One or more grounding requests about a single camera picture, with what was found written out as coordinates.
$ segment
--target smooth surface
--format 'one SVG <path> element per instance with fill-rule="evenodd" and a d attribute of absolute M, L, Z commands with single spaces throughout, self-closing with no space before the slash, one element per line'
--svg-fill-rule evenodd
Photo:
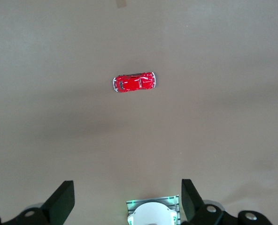
<path fill-rule="evenodd" d="M 74 180 L 65 224 L 126 225 L 182 178 L 278 225 L 278 0 L 0 0 L 4 221 Z"/>

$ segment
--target car windshield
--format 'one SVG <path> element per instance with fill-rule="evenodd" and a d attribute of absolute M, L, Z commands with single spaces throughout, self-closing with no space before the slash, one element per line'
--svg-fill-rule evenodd
<path fill-rule="evenodd" d="M 121 81 L 121 82 L 119 82 L 119 86 L 120 86 L 120 88 L 121 89 L 124 89 L 124 84 L 123 84 L 123 82 Z"/>

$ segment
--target white device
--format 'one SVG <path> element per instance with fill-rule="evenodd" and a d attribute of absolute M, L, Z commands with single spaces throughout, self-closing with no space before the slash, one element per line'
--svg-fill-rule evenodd
<path fill-rule="evenodd" d="M 166 205 L 148 202 L 128 216 L 129 225 L 176 225 L 178 214 Z"/>

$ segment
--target car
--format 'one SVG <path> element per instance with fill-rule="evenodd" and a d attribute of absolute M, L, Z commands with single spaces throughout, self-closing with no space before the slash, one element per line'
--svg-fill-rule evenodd
<path fill-rule="evenodd" d="M 141 74 L 120 75 L 113 79 L 113 87 L 117 92 L 133 90 L 147 90 L 156 86 L 156 77 L 153 72 Z"/>

